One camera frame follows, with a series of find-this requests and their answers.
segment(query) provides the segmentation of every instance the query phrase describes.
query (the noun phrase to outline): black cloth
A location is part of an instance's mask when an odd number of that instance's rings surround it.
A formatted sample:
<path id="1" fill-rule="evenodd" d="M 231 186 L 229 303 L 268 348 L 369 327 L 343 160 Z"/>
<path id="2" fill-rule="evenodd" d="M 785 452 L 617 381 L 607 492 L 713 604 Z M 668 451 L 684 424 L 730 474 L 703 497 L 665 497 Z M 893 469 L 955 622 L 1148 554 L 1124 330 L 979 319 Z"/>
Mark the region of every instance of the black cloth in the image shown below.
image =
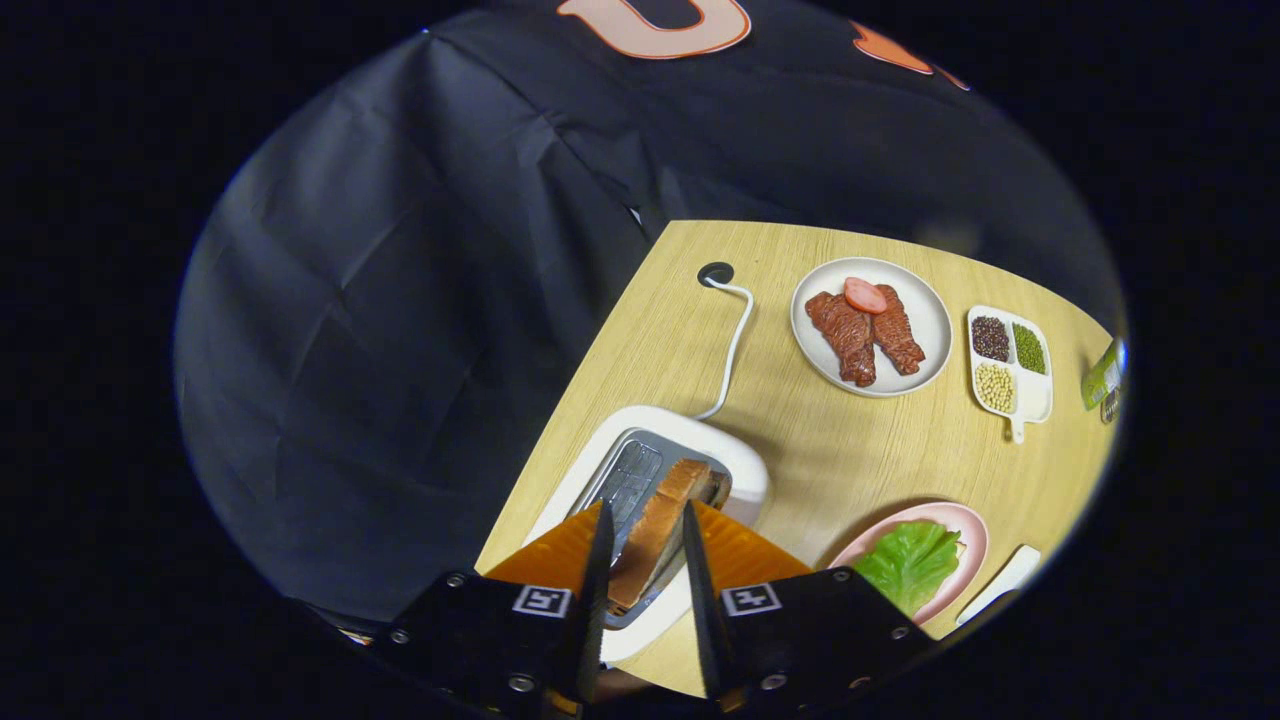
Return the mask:
<path id="1" fill-rule="evenodd" d="M 650 61 L 558 4 L 468 12 L 357 68 L 244 164 L 200 237 L 182 428 L 219 519 L 289 597 L 387 621 L 471 566 L 673 219 L 964 249 L 1121 322 L 1053 164 L 975 92 L 855 50 L 845 18 L 741 0 L 745 41 Z M 636 3 L 671 27 L 677 5 Z"/>

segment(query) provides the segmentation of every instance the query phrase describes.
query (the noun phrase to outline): lettuce leaf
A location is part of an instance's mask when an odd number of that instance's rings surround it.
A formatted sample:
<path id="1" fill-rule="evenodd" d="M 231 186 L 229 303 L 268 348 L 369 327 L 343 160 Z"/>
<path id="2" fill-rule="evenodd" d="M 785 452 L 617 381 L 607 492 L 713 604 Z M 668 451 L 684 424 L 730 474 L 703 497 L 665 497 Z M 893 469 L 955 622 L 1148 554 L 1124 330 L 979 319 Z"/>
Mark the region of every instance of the lettuce leaf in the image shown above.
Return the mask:
<path id="1" fill-rule="evenodd" d="M 937 523 L 901 523 L 854 562 L 854 570 L 911 618 L 960 566 L 959 539 L 960 533 Z"/>

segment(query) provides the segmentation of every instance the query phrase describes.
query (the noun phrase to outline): bread slice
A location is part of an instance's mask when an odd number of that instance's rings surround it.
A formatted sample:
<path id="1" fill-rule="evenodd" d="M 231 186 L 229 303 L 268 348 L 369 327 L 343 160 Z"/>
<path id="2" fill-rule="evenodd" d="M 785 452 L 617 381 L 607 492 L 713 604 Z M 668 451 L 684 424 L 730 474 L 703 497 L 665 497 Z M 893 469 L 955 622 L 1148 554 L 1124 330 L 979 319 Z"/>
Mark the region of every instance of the bread slice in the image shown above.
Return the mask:
<path id="1" fill-rule="evenodd" d="M 609 575 L 609 602 L 625 612 L 640 602 L 645 588 L 681 547 L 685 502 L 718 495 L 710 465 L 696 460 L 676 462 L 644 506 L 631 528 L 622 555 Z"/>

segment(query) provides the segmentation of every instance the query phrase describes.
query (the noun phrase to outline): steak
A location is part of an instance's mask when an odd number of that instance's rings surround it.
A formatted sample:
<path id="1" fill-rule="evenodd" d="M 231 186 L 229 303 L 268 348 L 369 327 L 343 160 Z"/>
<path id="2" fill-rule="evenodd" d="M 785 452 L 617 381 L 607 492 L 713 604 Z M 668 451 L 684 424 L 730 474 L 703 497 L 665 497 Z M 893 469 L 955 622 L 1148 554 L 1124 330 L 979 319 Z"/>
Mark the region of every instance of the steak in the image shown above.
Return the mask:
<path id="1" fill-rule="evenodd" d="M 876 345 L 881 346 L 884 355 L 893 361 L 899 374 L 910 375 L 920 370 L 920 361 L 924 360 L 924 351 L 911 337 L 911 320 L 906 318 L 902 300 L 892 286 L 876 286 L 884 293 L 888 307 L 879 315 L 872 318 L 872 336 Z"/>
<path id="2" fill-rule="evenodd" d="M 876 382 L 876 347 L 872 318 L 856 310 L 842 295 L 819 292 L 804 304 L 813 327 L 840 357 L 840 379 L 867 387 Z"/>

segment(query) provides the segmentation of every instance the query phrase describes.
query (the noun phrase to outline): white cable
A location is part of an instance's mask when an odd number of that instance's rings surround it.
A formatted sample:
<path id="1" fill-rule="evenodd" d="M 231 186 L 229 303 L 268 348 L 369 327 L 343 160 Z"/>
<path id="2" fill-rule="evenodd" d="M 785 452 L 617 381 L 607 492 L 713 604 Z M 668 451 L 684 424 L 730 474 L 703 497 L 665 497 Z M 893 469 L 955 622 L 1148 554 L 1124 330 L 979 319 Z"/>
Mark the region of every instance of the white cable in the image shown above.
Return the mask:
<path id="1" fill-rule="evenodd" d="M 703 413 L 701 415 L 694 415 L 695 420 L 705 420 L 707 418 L 710 418 L 712 415 L 719 413 L 719 409 L 724 406 L 724 398 L 728 397 L 728 379 L 733 374 L 733 355 L 737 354 L 737 341 L 742 337 L 742 328 L 746 327 L 746 320 L 748 318 L 751 316 L 751 309 L 755 307 L 755 296 L 751 295 L 751 291 L 746 290 L 745 287 L 737 287 L 736 284 L 718 283 L 710 278 L 705 279 L 707 284 L 712 287 L 718 287 L 721 290 L 732 292 L 735 295 L 741 295 L 742 297 L 745 297 L 746 310 L 742 310 L 742 319 L 737 322 L 737 329 L 733 331 L 733 340 L 730 341 L 728 343 L 728 357 L 724 360 L 724 382 L 721 383 L 719 400 L 716 401 L 716 405 L 710 410 Z"/>

